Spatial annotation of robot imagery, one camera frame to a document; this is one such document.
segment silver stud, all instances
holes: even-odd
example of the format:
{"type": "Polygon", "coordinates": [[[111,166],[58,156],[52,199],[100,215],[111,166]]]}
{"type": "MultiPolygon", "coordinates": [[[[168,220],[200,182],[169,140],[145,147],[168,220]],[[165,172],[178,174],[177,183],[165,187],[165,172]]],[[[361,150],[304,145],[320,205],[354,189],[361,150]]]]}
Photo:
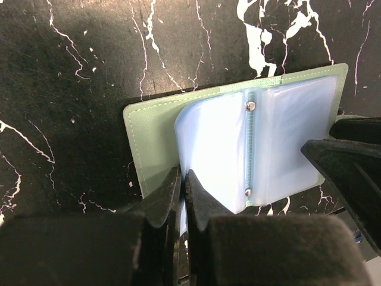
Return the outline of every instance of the silver stud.
{"type": "Polygon", "coordinates": [[[249,197],[252,194],[252,189],[246,189],[245,195],[249,197]]]}
{"type": "Polygon", "coordinates": [[[255,102],[249,101],[246,103],[246,110],[253,111],[255,109],[255,102]]]}

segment wallet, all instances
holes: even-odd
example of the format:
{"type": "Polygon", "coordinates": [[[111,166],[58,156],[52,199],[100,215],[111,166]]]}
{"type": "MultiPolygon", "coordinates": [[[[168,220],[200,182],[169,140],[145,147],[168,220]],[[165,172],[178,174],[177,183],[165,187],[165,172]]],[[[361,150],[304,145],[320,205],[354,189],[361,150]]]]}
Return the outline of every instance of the wallet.
{"type": "Polygon", "coordinates": [[[179,164],[234,213],[322,184],[300,148],[328,138],[347,71],[335,64],[127,106],[143,198],[179,164]]]}

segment black marble surface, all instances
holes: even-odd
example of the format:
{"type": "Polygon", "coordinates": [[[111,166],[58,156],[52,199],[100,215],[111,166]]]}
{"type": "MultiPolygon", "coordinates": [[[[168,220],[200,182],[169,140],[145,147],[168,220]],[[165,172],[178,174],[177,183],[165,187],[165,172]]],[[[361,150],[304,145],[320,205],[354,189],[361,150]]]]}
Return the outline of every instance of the black marble surface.
{"type": "MultiPolygon", "coordinates": [[[[380,11],[378,0],[0,0],[0,223],[141,200],[121,112],[150,96],[348,63],[343,112],[381,116],[380,11]]],[[[341,206],[323,185],[258,212],[341,206]]]]}

